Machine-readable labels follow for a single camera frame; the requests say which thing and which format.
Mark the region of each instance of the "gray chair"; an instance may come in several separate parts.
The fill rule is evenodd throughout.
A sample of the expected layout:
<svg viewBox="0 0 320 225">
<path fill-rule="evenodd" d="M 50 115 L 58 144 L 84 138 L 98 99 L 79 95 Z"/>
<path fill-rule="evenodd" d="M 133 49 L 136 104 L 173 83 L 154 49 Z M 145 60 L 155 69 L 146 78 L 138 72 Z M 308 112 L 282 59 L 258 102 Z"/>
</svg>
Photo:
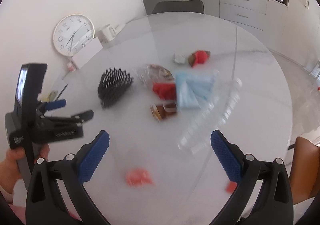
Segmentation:
<svg viewBox="0 0 320 225">
<path fill-rule="evenodd" d="M 204 14 L 204 5 L 201 0 L 163 1 L 156 4 L 152 14 L 165 12 L 194 12 Z"/>
</svg>

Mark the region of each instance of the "round white table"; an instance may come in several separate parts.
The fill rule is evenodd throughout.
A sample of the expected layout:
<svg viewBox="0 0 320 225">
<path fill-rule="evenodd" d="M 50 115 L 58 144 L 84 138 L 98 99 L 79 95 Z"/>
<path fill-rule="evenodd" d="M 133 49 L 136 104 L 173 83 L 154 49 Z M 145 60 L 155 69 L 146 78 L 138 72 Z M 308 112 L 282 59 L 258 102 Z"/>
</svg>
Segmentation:
<svg viewBox="0 0 320 225">
<path fill-rule="evenodd" d="M 195 13 L 164 13 L 130 22 L 81 70 L 65 78 L 61 98 L 67 106 L 57 115 L 92 109 L 84 137 L 53 143 L 49 160 L 60 160 L 93 140 L 100 130 L 110 135 L 110 147 L 87 192 L 111 224 L 208 225 L 228 200 L 228 177 L 211 147 L 188 155 L 177 146 L 195 116 L 179 114 L 156 121 L 149 109 L 161 102 L 152 91 L 133 87 L 114 106 L 103 110 L 97 95 L 102 73 L 110 67 L 131 69 L 159 64 L 173 72 L 188 69 L 172 61 L 174 53 L 211 52 L 200 67 L 216 69 L 222 82 L 239 78 L 240 100 L 221 131 L 244 154 L 258 160 L 284 158 L 292 130 L 292 103 L 285 77 L 268 49 L 244 29 L 220 18 Z M 201 131 L 209 140 L 216 123 Z M 146 168 L 155 185 L 131 188 L 125 174 Z M 258 183 L 247 208 L 253 205 Z"/>
</svg>

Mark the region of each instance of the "tiled floor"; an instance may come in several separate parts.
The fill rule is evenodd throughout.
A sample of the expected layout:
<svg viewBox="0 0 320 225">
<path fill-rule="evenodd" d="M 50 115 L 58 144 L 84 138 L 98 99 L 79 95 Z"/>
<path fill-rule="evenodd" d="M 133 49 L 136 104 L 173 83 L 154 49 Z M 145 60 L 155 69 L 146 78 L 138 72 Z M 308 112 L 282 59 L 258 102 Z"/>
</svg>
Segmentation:
<svg viewBox="0 0 320 225">
<path fill-rule="evenodd" d="M 298 136 L 304 137 L 313 143 L 320 142 L 320 83 L 310 76 L 302 67 L 274 54 L 289 86 L 292 99 L 292 136 L 293 144 Z M 294 150 L 288 151 L 284 160 L 287 171 L 290 173 Z M 313 199 L 309 199 L 294 206 L 294 221 L 303 215 Z"/>
</svg>

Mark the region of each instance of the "white mug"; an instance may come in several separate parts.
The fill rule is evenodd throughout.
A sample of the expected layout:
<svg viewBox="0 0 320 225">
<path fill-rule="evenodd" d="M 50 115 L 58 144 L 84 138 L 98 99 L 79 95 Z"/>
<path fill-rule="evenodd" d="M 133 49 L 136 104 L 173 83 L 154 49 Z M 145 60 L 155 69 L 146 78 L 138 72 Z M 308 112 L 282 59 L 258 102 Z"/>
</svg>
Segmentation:
<svg viewBox="0 0 320 225">
<path fill-rule="evenodd" d="M 117 31 L 110 24 L 105 25 L 100 31 L 105 42 L 112 41 L 117 35 Z"/>
</svg>

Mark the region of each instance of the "plastic wrapping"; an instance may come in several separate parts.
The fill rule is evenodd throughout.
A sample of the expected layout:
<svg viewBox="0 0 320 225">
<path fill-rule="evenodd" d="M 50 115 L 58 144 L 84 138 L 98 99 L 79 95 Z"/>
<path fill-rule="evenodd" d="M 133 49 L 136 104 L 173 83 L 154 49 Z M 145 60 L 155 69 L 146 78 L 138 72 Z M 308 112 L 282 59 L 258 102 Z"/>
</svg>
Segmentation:
<svg viewBox="0 0 320 225">
<path fill-rule="evenodd" d="M 209 102 L 215 83 L 212 74 L 179 72 L 175 78 L 179 109 L 201 108 Z"/>
<path fill-rule="evenodd" d="M 178 147 L 188 153 L 196 154 L 210 146 L 210 134 L 227 123 L 240 99 L 242 82 L 233 81 L 216 85 L 209 103 L 199 110 L 190 121 L 187 130 L 178 139 Z"/>
<path fill-rule="evenodd" d="M 170 83 L 174 78 L 169 70 L 156 65 L 147 64 L 135 70 L 135 74 L 144 87 L 152 89 L 153 83 Z"/>
</svg>

